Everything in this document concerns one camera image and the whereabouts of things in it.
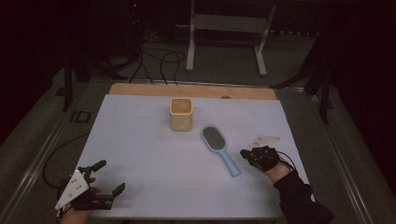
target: cable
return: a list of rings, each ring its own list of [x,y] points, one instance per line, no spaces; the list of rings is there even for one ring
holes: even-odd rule
[[[142,46],[145,44],[146,41],[148,41],[148,39],[149,39],[152,35],[155,35],[155,33],[153,33],[153,34],[151,34],[151,35],[148,35],[148,36],[144,37],[144,38],[142,39],[142,43],[139,44],[139,52],[138,52],[138,53],[139,53],[139,58],[138,58],[139,65],[138,65],[137,68],[134,70],[134,73],[132,74],[132,76],[131,76],[131,78],[129,79],[128,83],[131,83],[131,82],[132,82],[132,80],[134,79],[134,76],[136,76],[136,74],[137,74],[137,72],[139,71],[140,67],[143,66],[143,67],[145,68],[145,71],[146,71],[146,78],[149,80],[149,82],[150,82],[151,84],[154,84],[154,81],[152,80],[151,76],[149,75],[149,71],[148,71],[147,67],[143,64],[143,50],[142,50]]]
[[[174,80],[175,84],[177,85],[177,81],[176,81],[177,71],[178,71],[178,68],[180,67],[180,63],[183,62],[183,60],[186,58],[186,55],[183,52],[173,51],[173,50],[170,50],[170,49],[151,49],[151,50],[165,50],[165,51],[168,51],[165,55],[163,55],[161,58],[159,58],[157,56],[154,56],[154,55],[144,51],[143,49],[147,49],[147,48],[142,48],[142,52],[143,53],[145,53],[148,56],[160,61],[160,73],[161,73],[161,76],[163,77],[163,81],[165,82],[166,85],[167,85],[167,81],[166,81],[166,78],[165,78],[165,76],[163,74],[163,63],[177,63],[177,68],[176,68],[175,73],[173,75],[173,80]],[[175,60],[175,61],[167,61],[167,60],[165,60],[165,58],[168,57],[171,54],[176,55],[177,60]]]
[[[46,169],[47,169],[48,163],[49,163],[50,159],[52,158],[52,156],[53,156],[57,151],[59,151],[59,149],[61,149],[62,147],[66,146],[66,145],[68,145],[68,144],[70,144],[70,143],[72,143],[72,142],[74,142],[74,141],[76,141],[76,140],[78,140],[78,139],[80,139],[80,138],[82,138],[82,137],[85,137],[85,136],[87,136],[88,134],[90,134],[90,133],[84,133],[84,134],[82,134],[82,135],[80,135],[80,136],[77,136],[77,137],[75,137],[75,138],[73,138],[73,139],[70,139],[69,141],[64,142],[63,144],[61,144],[61,145],[59,145],[58,147],[56,147],[55,149],[53,149],[53,151],[49,154],[49,157],[46,159],[46,162],[44,163],[43,170],[42,170],[42,175],[43,175],[44,182],[45,182],[48,186],[50,186],[50,187],[52,187],[52,188],[54,188],[54,189],[60,189],[60,188],[61,188],[61,186],[56,186],[56,185],[51,184],[51,183],[48,181],[48,179],[46,178]]]
[[[175,52],[169,52],[169,53],[167,53],[167,54],[165,54],[165,55],[163,56],[163,58],[161,59],[161,63],[160,63],[160,73],[161,73],[161,76],[163,76],[163,80],[165,81],[165,84],[167,85],[166,79],[165,79],[165,75],[163,74],[163,62],[165,62],[164,59],[165,59],[168,55],[171,55],[171,54],[175,54],[175,55],[177,56],[177,58],[178,58],[178,60],[177,60],[177,68],[176,68],[175,73],[174,73],[174,75],[173,75],[173,80],[175,81],[175,84],[177,85],[176,74],[177,74],[178,68],[180,67],[180,58],[178,57],[178,54],[177,54],[177,53],[175,53]]]
[[[284,163],[284,164],[286,164],[286,165],[288,165],[293,171],[295,171],[295,172],[297,172],[297,174],[298,174],[298,171],[297,171],[297,168],[296,168],[296,165],[294,164],[294,162],[293,162],[293,160],[291,159],[291,157],[289,157],[288,155],[286,155],[285,153],[283,153],[283,152],[280,152],[280,151],[277,151],[277,153],[280,153],[280,154],[282,154],[282,155],[284,155],[284,156],[286,156],[288,159],[289,159],[289,161],[291,161],[291,164],[293,164],[292,166],[290,165],[290,164],[288,164],[287,162],[285,162],[285,161],[279,161],[279,162],[282,162],[282,163]]]

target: sleeve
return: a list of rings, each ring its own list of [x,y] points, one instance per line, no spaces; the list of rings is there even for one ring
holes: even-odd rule
[[[330,223],[332,212],[320,203],[313,202],[313,190],[298,176],[290,172],[274,184],[280,193],[280,208],[289,224]]]

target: black cable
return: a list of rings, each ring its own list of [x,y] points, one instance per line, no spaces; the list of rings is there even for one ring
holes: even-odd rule
[[[288,165],[292,170],[294,170],[295,172],[297,172],[297,174],[298,174],[298,171],[297,171],[297,168],[296,168],[296,165],[294,164],[294,162],[293,162],[293,160],[291,159],[291,157],[289,157],[288,155],[286,155],[285,153],[283,153],[283,152],[280,152],[280,151],[277,151],[277,153],[280,153],[280,154],[282,154],[282,155],[284,155],[284,156],[286,156],[288,159],[289,159],[289,161],[291,161],[291,164],[293,164],[292,166],[290,165],[290,164],[288,164],[287,162],[285,162],[285,161],[280,161],[280,162],[282,162],[282,163],[284,163],[284,164],[286,164],[286,165]]]
[[[62,147],[66,146],[66,145],[68,145],[68,144],[70,144],[70,143],[72,143],[72,142],[74,142],[74,141],[76,141],[76,140],[78,140],[78,139],[80,139],[80,138],[82,138],[82,137],[85,137],[85,136],[87,136],[88,134],[90,134],[90,133],[84,133],[84,134],[82,134],[82,135],[80,135],[80,136],[77,136],[77,137],[75,137],[75,138],[73,138],[73,139],[70,139],[69,141],[66,141],[66,142],[62,143],[61,145],[59,145],[58,147],[56,147],[55,149],[53,149],[53,151],[49,154],[49,157],[46,159],[46,162],[44,163],[43,170],[42,170],[42,175],[43,175],[44,182],[45,182],[48,186],[50,186],[50,187],[52,187],[52,188],[54,188],[54,189],[60,189],[60,188],[61,188],[61,186],[56,186],[56,185],[51,184],[51,183],[48,181],[48,179],[46,178],[46,169],[47,169],[48,163],[49,163],[50,159],[52,158],[52,156],[53,156],[59,149],[61,149]]]
[[[134,65],[134,63],[136,63],[136,59],[128,59],[128,61],[126,61],[125,63],[114,64],[109,66],[108,68],[116,72],[120,72]]]
[[[161,63],[160,63],[160,73],[161,73],[161,76],[163,76],[163,80],[165,80],[165,76],[163,75],[163,62],[165,62],[164,59],[165,59],[168,55],[171,55],[171,54],[175,54],[175,55],[177,56],[177,58],[178,58],[178,60],[177,60],[177,68],[176,68],[175,73],[174,73],[174,75],[173,75],[173,80],[175,81],[175,84],[177,85],[176,74],[177,74],[178,68],[180,67],[180,58],[178,57],[178,54],[177,54],[177,53],[175,53],[175,52],[172,51],[172,52],[169,52],[169,53],[167,53],[167,54],[165,54],[165,55],[163,56],[163,59],[161,60]]]
[[[148,52],[146,52],[144,50],[142,50],[142,52],[147,54],[148,56],[160,61],[160,73],[161,73],[161,76],[163,77],[163,81],[165,82],[166,85],[168,83],[167,83],[166,78],[165,78],[165,76],[163,74],[163,63],[177,63],[177,68],[176,68],[175,73],[173,75],[173,80],[175,81],[175,84],[177,85],[177,81],[176,81],[177,71],[178,71],[178,68],[180,67],[180,63],[186,58],[186,55],[183,52],[173,51],[173,50],[170,50],[170,49],[155,49],[155,50],[166,50],[166,51],[169,51],[169,52],[167,52],[161,58],[159,58],[157,56],[154,56],[154,55],[152,55],[152,54],[150,54],[150,53],[148,53]],[[175,60],[175,61],[167,61],[167,60],[165,60],[165,58],[168,57],[171,54],[175,54],[176,57],[177,57],[177,60]]]
[[[148,71],[147,67],[143,64],[143,50],[142,50],[142,46],[145,44],[146,41],[148,41],[148,39],[149,39],[152,35],[154,35],[154,34],[151,34],[151,35],[148,35],[148,36],[144,37],[144,38],[142,39],[142,42],[139,44],[139,52],[138,52],[138,53],[139,53],[139,56],[138,56],[138,57],[139,57],[139,58],[138,58],[139,65],[138,65],[137,68],[134,70],[134,73],[132,74],[131,78],[130,78],[129,81],[128,81],[129,83],[132,82],[132,80],[134,79],[134,76],[136,76],[136,74],[137,74],[137,72],[139,71],[140,67],[143,66],[143,67],[145,68],[145,71],[146,71],[146,78],[149,79],[149,82],[150,82],[151,84],[154,84],[154,81],[152,80],[151,76],[149,75],[149,71]]]

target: beige cup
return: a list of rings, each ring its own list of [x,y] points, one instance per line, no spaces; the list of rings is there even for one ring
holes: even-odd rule
[[[172,99],[169,106],[171,128],[176,132],[186,132],[192,128],[192,100],[188,98]]]

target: hairbrush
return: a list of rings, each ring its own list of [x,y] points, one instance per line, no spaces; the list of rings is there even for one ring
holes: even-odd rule
[[[225,138],[215,125],[209,124],[204,127],[202,130],[202,138],[209,150],[220,154],[232,177],[236,177],[241,174],[238,167],[236,167],[230,156],[227,154],[225,150]]]

